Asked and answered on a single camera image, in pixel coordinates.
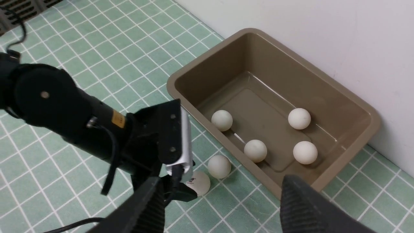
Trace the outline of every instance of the screw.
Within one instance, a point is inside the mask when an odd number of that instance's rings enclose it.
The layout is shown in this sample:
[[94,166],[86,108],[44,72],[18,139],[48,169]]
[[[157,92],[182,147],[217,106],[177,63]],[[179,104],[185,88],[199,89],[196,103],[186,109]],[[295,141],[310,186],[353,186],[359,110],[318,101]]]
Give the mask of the screw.
[[47,99],[47,98],[49,98],[49,93],[48,92],[41,92],[40,96],[44,99]]

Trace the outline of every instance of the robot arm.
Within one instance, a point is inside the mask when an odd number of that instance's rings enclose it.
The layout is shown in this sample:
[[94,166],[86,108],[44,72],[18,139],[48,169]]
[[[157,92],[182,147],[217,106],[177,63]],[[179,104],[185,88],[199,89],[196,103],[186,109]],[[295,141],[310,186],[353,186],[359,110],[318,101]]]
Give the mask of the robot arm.
[[[189,119],[180,100],[124,116],[76,87],[66,71],[45,64],[20,64],[19,58],[12,50],[0,53],[0,109],[27,124],[48,128],[110,163],[102,194],[109,192],[116,168],[131,174],[135,191],[150,185],[148,180],[158,177],[166,164],[171,176],[151,180],[154,193],[162,192],[162,207],[173,199],[191,201],[197,197],[180,183],[182,176],[191,178],[193,167]],[[137,206],[148,212],[147,208],[154,208],[154,200],[147,201],[148,205]],[[136,221],[136,215],[130,217]]]

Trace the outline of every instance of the tan plastic bin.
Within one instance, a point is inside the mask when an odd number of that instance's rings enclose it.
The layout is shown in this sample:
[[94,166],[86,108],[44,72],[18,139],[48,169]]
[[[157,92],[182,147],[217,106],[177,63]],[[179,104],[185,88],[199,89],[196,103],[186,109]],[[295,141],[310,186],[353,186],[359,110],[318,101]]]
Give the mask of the tan plastic bin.
[[[167,90],[278,198],[285,174],[322,190],[380,127],[373,107],[257,29],[237,32],[184,66],[169,78]],[[297,107],[312,116],[301,131],[287,121]],[[223,133],[210,122],[220,109],[233,116]],[[243,153],[252,139],[267,146],[263,162],[254,164]],[[318,148],[314,163],[294,159],[300,141]]]

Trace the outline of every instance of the white wall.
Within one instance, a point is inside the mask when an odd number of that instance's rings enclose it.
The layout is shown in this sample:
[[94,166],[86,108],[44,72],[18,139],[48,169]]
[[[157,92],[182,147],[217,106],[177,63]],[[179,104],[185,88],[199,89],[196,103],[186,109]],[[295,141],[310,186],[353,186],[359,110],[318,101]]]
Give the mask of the white wall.
[[265,31],[370,103],[370,144],[414,176],[414,1],[176,1],[223,37]]

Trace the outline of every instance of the white ping pong ball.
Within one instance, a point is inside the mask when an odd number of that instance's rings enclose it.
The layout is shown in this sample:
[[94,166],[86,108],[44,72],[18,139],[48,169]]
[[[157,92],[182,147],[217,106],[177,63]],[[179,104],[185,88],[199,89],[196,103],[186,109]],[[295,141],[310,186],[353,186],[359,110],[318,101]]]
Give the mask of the white ping pong ball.
[[244,154],[254,163],[259,163],[266,158],[267,147],[260,140],[251,140],[244,146]]
[[222,155],[215,155],[208,161],[208,172],[217,179],[223,179],[231,171],[231,163],[228,158]]
[[301,164],[311,164],[318,157],[318,149],[312,142],[301,141],[293,148],[293,157]]
[[211,123],[216,126],[221,132],[227,131],[233,124],[233,117],[226,110],[219,110],[211,117]]
[[287,118],[287,121],[289,122],[290,126],[292,126],[294,129],[305,129],[309,126],[311,123],[311,115],[306,109],[303,108],[297,108],[293,109]]
[[193,176],[185,183],[197,193],[197,196],[205,195],[210,189],[210,178],[204,172],[194,171]]

